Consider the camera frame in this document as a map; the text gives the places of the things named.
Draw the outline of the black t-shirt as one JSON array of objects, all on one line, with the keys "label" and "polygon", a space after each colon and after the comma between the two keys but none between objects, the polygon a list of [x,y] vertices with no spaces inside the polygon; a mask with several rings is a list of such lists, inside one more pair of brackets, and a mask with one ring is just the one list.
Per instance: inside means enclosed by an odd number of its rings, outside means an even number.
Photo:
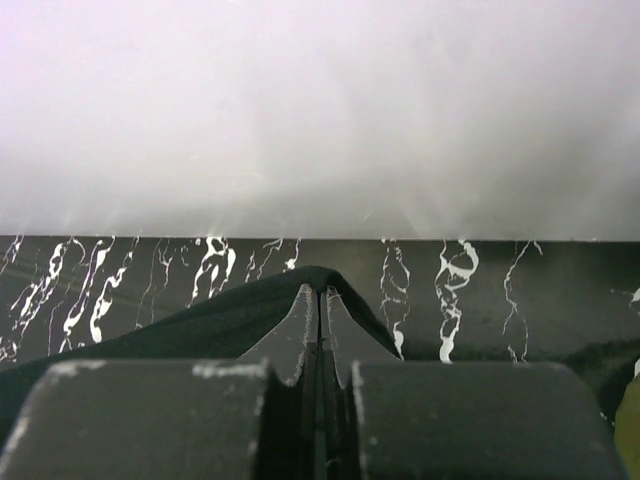
[{"label": "black t-shirt", "polygon": [[22,404],[50,365],[76,359],[237,358],[285,317],[304,284],[318,293],[335,288],[352,318],[391,354],[398,354],[393,336],[338,271],[306,266],[240,285],[122,336],[3,371],[1,441],[10,435]]}]

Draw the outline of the black marbled table mat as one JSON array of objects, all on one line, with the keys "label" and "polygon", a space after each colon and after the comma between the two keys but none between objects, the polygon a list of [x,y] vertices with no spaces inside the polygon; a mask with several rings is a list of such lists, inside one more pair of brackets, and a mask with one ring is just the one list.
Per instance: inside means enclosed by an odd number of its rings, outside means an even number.
[{"label": "black marbled table mat", "polygon": [[638,369],[635,243],[26,235],[1,240],[1,365],[312,265],[339,271],[407,360],[562,362],[607,420]]}]

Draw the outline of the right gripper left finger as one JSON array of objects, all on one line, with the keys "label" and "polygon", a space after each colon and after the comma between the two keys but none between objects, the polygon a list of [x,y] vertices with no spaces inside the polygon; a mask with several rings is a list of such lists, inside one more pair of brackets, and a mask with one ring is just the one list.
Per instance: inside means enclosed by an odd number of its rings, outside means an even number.
[{"label": "right gripper left finger", "polygon": [[5,479],[310,479],[315,291],[236,360],[75,360],[34,385]]}]

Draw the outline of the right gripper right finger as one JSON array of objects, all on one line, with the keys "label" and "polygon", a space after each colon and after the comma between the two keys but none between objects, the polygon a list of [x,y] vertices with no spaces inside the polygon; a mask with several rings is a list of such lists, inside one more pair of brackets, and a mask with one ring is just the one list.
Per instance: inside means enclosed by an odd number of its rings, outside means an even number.
[{"label": "right gripper right finger", "polygon": [[320,300],[325,376],[344,412],[336,479],[621,479],[587,385],[557,363],[403,361]]}]

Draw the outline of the olive green plastic bin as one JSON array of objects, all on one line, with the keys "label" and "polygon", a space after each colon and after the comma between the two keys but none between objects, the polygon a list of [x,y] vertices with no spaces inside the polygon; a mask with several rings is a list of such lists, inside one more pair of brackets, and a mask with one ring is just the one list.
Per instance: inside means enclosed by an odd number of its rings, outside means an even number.
[{"label": "olive green plastic bin", "polygon": [[631,479],[639,478],[639,376],[628,384],[615,416],[614,442]]}]

